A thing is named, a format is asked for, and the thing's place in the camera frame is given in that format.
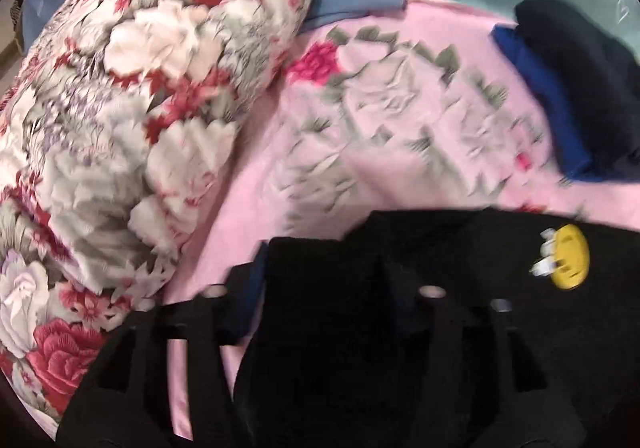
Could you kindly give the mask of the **black pants with smiley patch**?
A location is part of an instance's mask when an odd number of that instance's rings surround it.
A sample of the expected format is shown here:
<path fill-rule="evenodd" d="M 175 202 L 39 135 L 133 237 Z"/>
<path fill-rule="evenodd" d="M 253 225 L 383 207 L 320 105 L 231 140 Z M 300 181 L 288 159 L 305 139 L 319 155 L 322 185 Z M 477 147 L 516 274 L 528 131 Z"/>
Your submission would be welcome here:
<path fill-rule="evenodd" d="M 375 212 L 275 238 L 234 397 L 258 447 L 634 447 L 639 236 Z"/>

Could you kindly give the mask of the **pink floral bed sheet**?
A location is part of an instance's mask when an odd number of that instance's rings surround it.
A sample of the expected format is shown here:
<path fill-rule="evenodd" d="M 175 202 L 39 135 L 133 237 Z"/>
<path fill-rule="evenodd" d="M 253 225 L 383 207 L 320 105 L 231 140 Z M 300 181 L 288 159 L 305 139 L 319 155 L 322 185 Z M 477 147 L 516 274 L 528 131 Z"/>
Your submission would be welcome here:
<path fill-rule="evenodd" d="M 461 5 L 410 0 L 399 15 L 298 38 L 277 89 L 250 113 L 198 264 L 172 279 L 168 298 L 223 283 L 261 243 L 342 239 L 375 212 L 495 209 L 639 236 L 639 180 L 563 176 L 544 111 L 491 38 L 496 25 Z M 264 300 L 265 278 L 250 334 L 220 350 L 245 424 L 235 380 Z M 188 388 L 174 386 L 171 404 L 192 436 Z"/>

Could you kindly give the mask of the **folded blue garment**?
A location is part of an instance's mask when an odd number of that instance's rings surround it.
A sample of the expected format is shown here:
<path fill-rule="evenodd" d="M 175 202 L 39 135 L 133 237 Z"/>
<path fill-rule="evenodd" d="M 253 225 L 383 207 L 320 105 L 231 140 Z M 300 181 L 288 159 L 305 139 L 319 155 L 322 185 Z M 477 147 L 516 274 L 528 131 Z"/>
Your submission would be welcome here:
<path fill-rule="evenodd" d="M 571 181 L 604 182 L 605 178 L 580 136 L 560 76 L 529 49 L 514 28 L 496 25 L 491 30 L 491 38 L 544 111 L 551 133 L 553 157 L 563 176 Z"/>

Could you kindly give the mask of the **floral red white bolster pillow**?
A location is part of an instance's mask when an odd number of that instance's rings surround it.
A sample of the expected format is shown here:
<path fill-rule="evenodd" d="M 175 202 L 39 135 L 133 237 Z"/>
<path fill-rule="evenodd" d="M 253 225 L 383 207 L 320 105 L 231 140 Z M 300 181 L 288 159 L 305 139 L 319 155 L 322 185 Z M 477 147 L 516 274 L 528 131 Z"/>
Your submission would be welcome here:
<path fill-rule="evenodd" d="M 1 102 L 1 370 L 48 431 L 175 274 L 311 0 L 65 0 Z"/>

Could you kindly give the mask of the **folded dark navy garment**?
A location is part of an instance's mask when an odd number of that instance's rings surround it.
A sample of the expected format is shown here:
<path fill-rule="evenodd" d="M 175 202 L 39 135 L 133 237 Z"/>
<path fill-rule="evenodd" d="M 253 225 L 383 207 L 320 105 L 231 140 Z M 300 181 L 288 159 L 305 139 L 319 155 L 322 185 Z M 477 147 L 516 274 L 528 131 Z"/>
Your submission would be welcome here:
<path fill-rule="evenodd" d="M 577 132 L 601 179 L 639 179 L 639 63 L 631 50 L 563 0 L 524 0 L 518 33 L 564 86 Z"/>

